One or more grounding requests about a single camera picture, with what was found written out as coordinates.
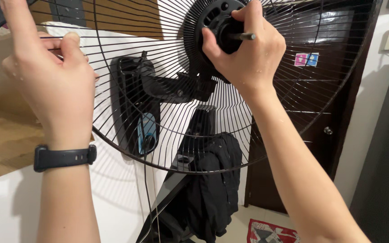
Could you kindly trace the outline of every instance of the tiled floor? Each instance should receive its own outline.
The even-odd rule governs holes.
[[[294,229],[287,214],[281,214],[255,206],[239,206],[238,212],[234,213],[231,217],[232,222],[226,228],[227,233],[222,237],[217,237],[216,243],[246,243],[251,218]],[[192,240],[196,243],[205,243],[205,241],[199,240],[195,236],[192,237]]]

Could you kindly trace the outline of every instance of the metal shaft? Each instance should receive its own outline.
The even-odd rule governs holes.
[[[240,33],[240,34],[229,34],[229,38],[234,39],[234,40],[249,40],[252,41],[256,38],[256,35],[253,33]]]

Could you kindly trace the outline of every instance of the pink sticker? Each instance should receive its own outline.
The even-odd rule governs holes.
[[[305,66],[305,64],[307,63],[307,57],[309,55],[306,54],[306,53],[298,53],[296,54],[296,57],[295,57],[295,66]]]

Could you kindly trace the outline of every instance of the restroom sign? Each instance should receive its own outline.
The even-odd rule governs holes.
[[[319,53],[297,53],[295,55],[294,66],[317,66],[318,65]]]

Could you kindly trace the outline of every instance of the black wire grille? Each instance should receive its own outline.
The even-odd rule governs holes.
[[[249,151],[262,139],[251,129],[256,123],[233,85],[212,76],[214,86],[199,87],[193,77],[202,76],[202,69],[195,76],[190,73],[202,61],[188,58],[199,52],[188,40],[211,2],[197,0],[193,6],[195,0],[81,0],[73,5],[40,0],[30,10],[37,25],[55,38],[70,31],[81,37],[81,49],[100,75],[93,122],[100,138],[155,168],[216,173],[260,160]],[[263,0],[262,4],[265,18],[287,44],[274,87],[303,133],[317,118],[328,115],[328,105],[349,78],[375,4],[373,0]],[[195,89],[206,99],[194,99]],[[164,93],[151,95],[159,90]],[[164,98],[171,93],[171,99]],[[201,157],[202,148],[223,132],[238,140],[242,164],[217,171],[195,168],[190,161]]]

